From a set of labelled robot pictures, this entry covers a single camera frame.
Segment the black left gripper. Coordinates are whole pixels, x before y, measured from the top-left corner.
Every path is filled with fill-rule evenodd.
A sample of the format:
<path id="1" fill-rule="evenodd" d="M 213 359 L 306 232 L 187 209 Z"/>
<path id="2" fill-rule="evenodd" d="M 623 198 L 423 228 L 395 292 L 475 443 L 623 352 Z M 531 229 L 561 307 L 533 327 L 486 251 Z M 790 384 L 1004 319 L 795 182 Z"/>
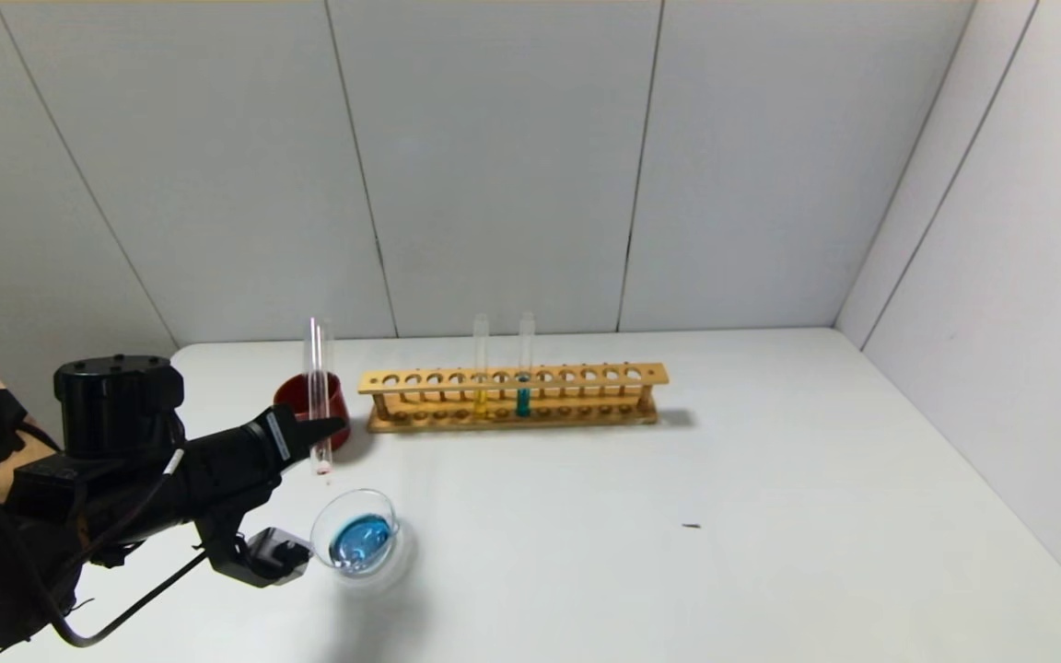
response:
<path id="1" fill-rule="evenodd" d="M 261 507 L 281 485 L 283 471 L 345 428 L 342 418 L 296 420 L 285 404 L 275 404 L 247 424 L 191 440 L 182 458 L 186 507 Z"/>

